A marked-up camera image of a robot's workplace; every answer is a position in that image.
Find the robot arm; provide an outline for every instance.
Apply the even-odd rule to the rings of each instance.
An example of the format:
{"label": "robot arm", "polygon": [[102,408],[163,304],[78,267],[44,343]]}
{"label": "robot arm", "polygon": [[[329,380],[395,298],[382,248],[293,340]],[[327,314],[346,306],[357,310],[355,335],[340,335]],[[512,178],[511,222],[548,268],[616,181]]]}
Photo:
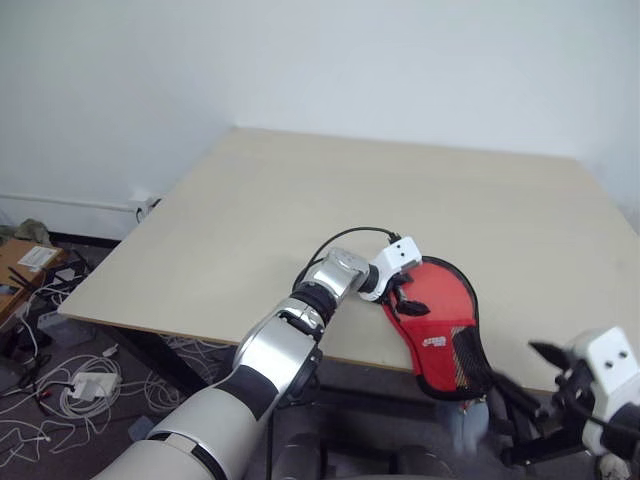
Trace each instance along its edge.
{"label": "robot arm", "polygon": [[640,367],[623,330],[587,331],[564,348],[531,345],[562,370],[553,401],[561,415],[582,419],[583,445],[640,461]]}
{"label": "robot arm", "polygon": [[373,265],[330,250],[248,333],[227,378],[188,398],[94,479],[240,480],[272,410],[315,371],[317,344],[347,294],[360,290],[376,300],[391,276],[421,260],[410,237],[386,247]]}

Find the white cable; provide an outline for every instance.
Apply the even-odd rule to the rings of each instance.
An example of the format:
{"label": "white cable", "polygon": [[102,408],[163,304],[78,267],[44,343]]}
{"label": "white cable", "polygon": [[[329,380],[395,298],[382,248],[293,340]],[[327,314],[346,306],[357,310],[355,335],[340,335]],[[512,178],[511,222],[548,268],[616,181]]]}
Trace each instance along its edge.
{"label": "white cable", "polygon": [[[51,449],[49,449],[49,452],[52,454],[57,454],[57,453],[62,453],[66,450],[69,450],[71,448],[75,448],[77,446],[80,445],[86,445],[88,443],[88,440],[90,440],[90,437],[88,437],[88,440],[82,443],[78,443],[78,444],[73,444],[70,446],[66,446],[64,448],[61,448],[64,443],[73,436],[73,434],[76,432],[77,430],[77,426],[72,424],[72,423],[61,423],[61,422],[57,422],[55,420],[44,420],[40,426],[36,426],[33,425],[31,423],[27,423],[27,422],[23,422],[21,420],[0,420],[0,423],[8,423],[8,424],[19,424],[21,426],[27,426],[30,428],[33,428],[36,432],[34,437],[30,437],[30,438],[24,438],[22,436],[22,431],[20,430],[19,427],[15,427],[11,430],[9,430],[9,432],[7,434],[5,434],[4,436],[0,437],[0,442],[2,442],[4,439],[10,437],[12,434],[16,434],[18,437],[18,441],[19,443],[16,444],[15,447],[11,448],[9,450],[9,456],[0,463],[0,468],[6,466],[14,457],[17,458],[21,458],[27,462],[31,462],[31,463],[35,463],[37,461],[40,460],[40,442],[47,442],[50,443],[52,441],[52,438],[47,434],[47,430],[46,430],[46,426],[48,425],[57,425],[59,427],[64,427],[63,429],[71,429],[71,431],[64,437],[62,438],[60,441],[58,441],[56,443],[55,446],[51,447]],[[35,442],[35,446],[34,446],[34,452],[35,452],[35,456],[34,457],[29,457],[26,455],[22,455],[20,452],[22,451],[22,449],[25,447],[25,444],[30,443],[30,442]]]}
{"label": "white cable", "polygon": [[196,362],[198,363],[203,371],[198,372],[200,374],[200,376],[203,377],[204,381],[207,383],[211,383],[213,381],[213,375],[211,373],[211,370],[209,369],[209,367],[204,363],[204,361],[200,360],[197,357],[193,357],[191,355],[180,355],[180,358],[182,358],[184,361],[187,362],[187,364],[189,364],[189,361],[191,362]]}
{"label": "white cable", "polygon": [[149,372],[144,384],[144,396],[149,409],[156,413],[174,410],[182,403],[180,392]]}
{"label": "white cable", "polygon": [[205,347],[209,347],[213,350],[225,350],[231,347],[231,345],[219,345],[211,342],[205,342],[204,340],[198,340],[198,343],[200,345],[204,345]]}
{"label": "white cable", "polygon": [[[146,380],[139,380],[136,382],[129,382],[129,383],[121,383],[120,384],[120,396],[121,397],[131,397],[133,395],[138,395],[140,393],[144,392],[144,385],[145,383],[147,383]],[[140,386],[140,388],[138,388],[137,390],[131,391],[131,392],[124,392],[123,390],[132,386]]]}
{"label": "white cable", "polygon": [[20,400],[18,403],[15,403],[14,405],[10,406],[9,408],[6,408],[4,410],[0,410],[0,415],[4,415],[5,413],[8,413],[12,410],[15,410],[16,408],[18,408],[20,405],[22,405],[23,403],[25,403],[26,401],[28,401],[29,399],[35,397],[36,395],[39,395],[40,392],[36,391],[30,395],[27,395],[25,398],[23,398],[22,400]]}
{"label": "white cable", "polygon": [[26,328],[29,332],[29,336],[31,337],[31,341],[33,342],[33,355],[30,360],[27,360],[23,363],[23,365],[26,365],[28,363],[34,362],[36,357],[38,356],[38,342],[36,342],[36,336],[33,334],[33,330],[31,329],[29,324],[24,320],[24,317],[20,319],[20,322],[22,322],[24,328]]}
{"label": "white cable", "polygon": [[[84,278],[83,275],[76,275],[75,277],[73,277],[71,280],[76,280],[78,278]],[[42,287],[34,290],[31,295],[29,296],[29,298],[27,299],[27,301],[23,304],[23,308],[22,310],[16,311],[14,314],[18,316],[18,318],[20,318],[21,320],[26,320],[27,318],[29,318],[29,311],[31,310],[31,304],[33,303],[34,299],[37,297],[37,295],[41,292],[52,292],[52,293],[56,293],[58,294],[58,302],[55,302],[52,300],[52,302],[55,305],[60,305],[60,303],[62,303],[62,296],[69,296],[71,294],[70,291],[70,286],[66,287],[67,290],[61,290],[59,288],[53,288],[55,285],[58,285],[60,282],[56,282],[55,280],[51,283],[47,283],[46,285],[43,285]]]}
{"label": "white cable", "polygon": [[[71,379],[75,378],[75,376],[80,372],[104,372],[104,373],[115,373],[118,377],[121,377],[120,365],[115,361],[105,358],[105,357],[93,357],[80,365],[73,375]],[[66,392],[62,392],[60,395],[60,412],[57,412],[59,416],[62,418],[66,418],[69,420],[73,419],[89,419],[96,417],[102,413],[109,412],[111,405],[118,399],[120,395],[120,386],[117,386],[111,395],[106,395],[103,397],[96,397],[91,402],[83,402],[78,401],[72,403],[70,396],[66,394]]]}

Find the table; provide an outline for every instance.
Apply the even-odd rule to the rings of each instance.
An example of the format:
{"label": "table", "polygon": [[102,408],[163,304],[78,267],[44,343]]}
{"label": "table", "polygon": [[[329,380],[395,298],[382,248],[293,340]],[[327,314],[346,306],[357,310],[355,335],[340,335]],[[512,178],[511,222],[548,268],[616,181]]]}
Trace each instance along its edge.
{"label": "table", "polygon": [[[621,325],[640,344],[638,236],[576,161],[234,129],[62,304],[110,325],[237,343],[326,238],[411,235],[469,277],[491,364],[531,388],[557,372],[530,339]],[[372,258],[384,235],[336,245]],[[410,369],[377,305],[349,299],[326,356]]]}

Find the floor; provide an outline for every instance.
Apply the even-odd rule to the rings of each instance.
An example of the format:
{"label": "floor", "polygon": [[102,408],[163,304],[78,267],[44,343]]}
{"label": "floor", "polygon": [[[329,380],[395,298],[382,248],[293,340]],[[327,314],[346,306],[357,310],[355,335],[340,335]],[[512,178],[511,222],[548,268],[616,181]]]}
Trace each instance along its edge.
{"label": "floor", "polygon": [[[94,264],[99,263],[108,249],[76,246],[81,254]],[[95,340],[79,346],[63,349],[55,344],[47,347],[46,352],[52,355],[51,366],[55,366],[74,355],[91,353],[100,355],[111,346],[106,335],[98,333]],[[148,370],[126,351],[120,351],[116,360],[119,362],[125,381],[143,380]],[[424,395],[418,390],[410,374],[386,371],[377,368],[346,365],[326,360],[320,367],[319,378],[323,385],[349,388],[360,392],[370,392],[382,395],[396,396],[406,399],[424,401]],[[16,402],[15,398],[0,399],[0,411]],[[90,443],[85,446],[53,455],[48,453],[43,445],[41,458],[36,463],[30,463],[20,458],[14,458],[7,466],[0,468],[0,478],[3,480],[45,479],[52,476],[66,479],[88,479],[100,472],[113,461],[130,444],[128,428],[142,415],[146,415],[154,422],[160,420],[147,406],[142,395],[120,398],[113,406],[112,421],[104,433],[92,436]],[[367,446],[361,455],[347,455],[344,451],[330,451],[328,473],[333,477],[344,477],[363,473],[386,473],[388,469],[387,453],[404,445],[424,445],[431,452],[445,461],[460,479],[591,479],[593,478],[593,459],[585,453],[580,453],[559,460],[554,460],[535,466],[535,472],[524,472],[521,468],[509,469],[502,466],[497,454],[505,438],[488,435],[482,441],[475,457],[456,457],[452,451],[451,442],[446,431],[434,421],[434,415],[426,415],[424,419],[403,418],[402,412],[394,411],[365,413],[357,405],[343,404],[341,406],[319,402],[278,410],[274,417],[274,457],[277,458],[286,440],[295,433],[316,432],[323,438],[334,443],[355,446]],[[0,415],[0,438],[11,428],[6,420],[19,419],[24,422],[39,424],[43,414],[36,408],[34,402],[26,402],[11,412]],[[66,435],[62,431],[52,434],[55,441],[59,435]],[[85,432],[76,431],[74,436],[82,441]],[[0,442],[0,463],[6,458],[4,450],[15,444],[15,436],[5,438]],[[256,448],[253,458],[248,465],[245,478],[247,480],[261,480],[265,478],[265,439]],[[35,452],[25,448],[25,454]]]}

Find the power strip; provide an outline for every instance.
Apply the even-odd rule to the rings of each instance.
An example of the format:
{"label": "power strip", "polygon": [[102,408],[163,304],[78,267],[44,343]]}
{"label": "power strip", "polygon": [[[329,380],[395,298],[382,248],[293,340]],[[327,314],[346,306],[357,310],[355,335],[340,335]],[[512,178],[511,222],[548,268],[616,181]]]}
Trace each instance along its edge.
{"label": "power strip", "polygon": [[116,373],[79,372],[73,378],[73,390],[67,390],[67,394],[90,402],[98,397],[110,397],[121,381]]}

